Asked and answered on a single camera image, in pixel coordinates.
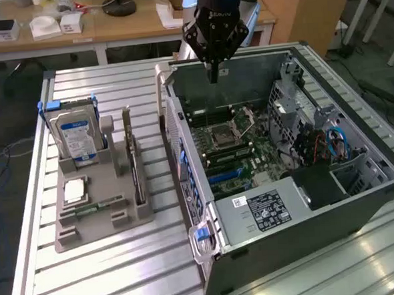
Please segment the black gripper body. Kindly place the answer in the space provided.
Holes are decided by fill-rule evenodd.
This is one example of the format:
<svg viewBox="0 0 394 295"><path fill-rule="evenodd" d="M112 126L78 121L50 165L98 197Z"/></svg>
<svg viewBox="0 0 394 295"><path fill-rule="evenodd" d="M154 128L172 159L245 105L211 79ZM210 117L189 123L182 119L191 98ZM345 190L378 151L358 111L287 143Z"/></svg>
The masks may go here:
<svg viewBox="0 0 394 295"><path fill-rule="evenodd" d="M207 43L208 50L215 60L214 40L218 28L224 23L232 25L240 18L241 0L198 0L195 22Z"/></svg>

